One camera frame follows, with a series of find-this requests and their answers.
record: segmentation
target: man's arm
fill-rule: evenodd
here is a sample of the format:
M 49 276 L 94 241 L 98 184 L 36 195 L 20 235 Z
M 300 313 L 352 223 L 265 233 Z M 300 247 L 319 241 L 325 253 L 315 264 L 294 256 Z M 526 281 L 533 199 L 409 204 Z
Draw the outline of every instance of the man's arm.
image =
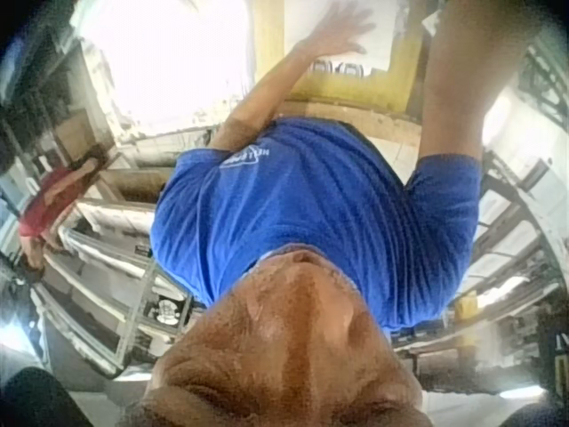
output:
M 539 27 L 523 0 L 450 0 L 430 51 L 419 157 L 481 159 L 485 114 Z
M 44 202 L 46 205 L 51 205 L 55 197 L 65 190 L 70 185 L 75 184 L 77 181 L 82 180 L 86 175 L 93 172 L 97 168 L 98 162 L 94 158 L 88 159 L 80 169 L 68 174 L 61 180 L 57 181 L 51 188 L 44 194 Z
M 209 148 L 237 152 L 253 143 L 317 58 L 345 52 L 363 53 L 353 39 L 374 28 L 373 24 L 364 24 L 370 14 L 370 11 L 356 13 L 355 3 L 343 11 L 337 4 L 333 6 L 312 35 L 298 43 L 229 115 Z

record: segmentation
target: man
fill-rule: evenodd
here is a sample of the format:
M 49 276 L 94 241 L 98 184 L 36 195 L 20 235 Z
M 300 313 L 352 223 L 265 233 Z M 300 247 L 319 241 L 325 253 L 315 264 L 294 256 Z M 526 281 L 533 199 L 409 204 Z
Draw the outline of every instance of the man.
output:
M 20 218 L 21 247 L 32 270 L 44 268 L 45 244 L 56 250 L 62 249 L 51 227 L 87 190 L 91 178 L 104 163 L 104 150 L 96 146 L 69 168 L 57 168 L 43 179 L 39 193 Z
M 208 149 L 180 158 L 152 246 L 211 308 L 158 361 L 132 425 L 430 425 L 383 332 L 437 316 L 469 265 L 485 112 L 533 33 L 527 12 L 449 2 L 406 186 L 348 125 L 270 124 L 316 58 L 362 51 L 372 25 L 354 5 L 334 7 Z

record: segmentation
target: white paper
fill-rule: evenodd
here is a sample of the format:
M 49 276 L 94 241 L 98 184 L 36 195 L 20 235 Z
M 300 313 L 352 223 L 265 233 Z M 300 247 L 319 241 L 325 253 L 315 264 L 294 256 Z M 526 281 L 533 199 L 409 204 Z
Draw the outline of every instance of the white paper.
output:
M 350 0 L 335 0 L 341 6 Z M 398 0 L 357 0 L 358 10 L 373 10 L 367 22 L 376 28 L 355 40 L 367 54 L 348 53 L 334 56 L 334 62 L 346 62 L 366 68 L 389 70 L 391 48 L 395 34 Z M 285 0 L 284 2 L 284 50 L 289 52 L 300 40 L 310 35 L 326 15 L 334 0 Z

